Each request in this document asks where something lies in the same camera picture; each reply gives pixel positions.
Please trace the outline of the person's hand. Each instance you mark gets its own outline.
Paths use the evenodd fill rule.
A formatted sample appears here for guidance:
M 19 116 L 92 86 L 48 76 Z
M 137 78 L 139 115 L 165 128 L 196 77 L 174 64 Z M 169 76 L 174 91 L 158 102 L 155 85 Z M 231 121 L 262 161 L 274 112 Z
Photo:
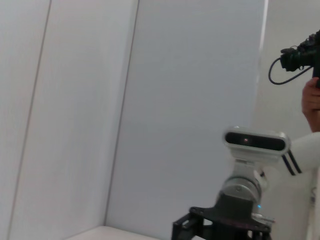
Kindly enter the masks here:
M 317 87 L 319 78 L 313 77 L 302 90 L 301 107 L 305 115 L 320 110 L 320 89 Z

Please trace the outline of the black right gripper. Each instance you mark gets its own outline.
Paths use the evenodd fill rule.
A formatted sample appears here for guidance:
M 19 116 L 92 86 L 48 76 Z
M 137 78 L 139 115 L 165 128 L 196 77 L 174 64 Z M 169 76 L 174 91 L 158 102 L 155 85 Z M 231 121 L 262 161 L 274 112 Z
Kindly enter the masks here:
M 272 227 L 252 216 L 252 200 L 222 194 L 213 207 L 191 207 L 172 224 L 172 240 L 270 240 Z

